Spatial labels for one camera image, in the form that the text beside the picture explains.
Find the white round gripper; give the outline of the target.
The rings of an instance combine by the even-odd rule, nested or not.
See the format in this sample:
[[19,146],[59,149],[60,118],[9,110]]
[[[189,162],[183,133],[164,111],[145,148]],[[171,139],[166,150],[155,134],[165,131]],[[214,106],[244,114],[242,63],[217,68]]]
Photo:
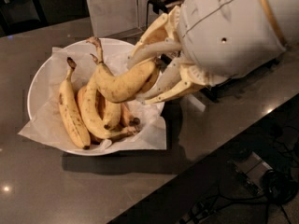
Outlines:
[[149,26],[127,67],[182,48],[192,61],[173,59],[155,85],[136,96],[137,101],[166,102],[243,77],[286,50],[268,0],[185,0],[181,11],[175,6]]

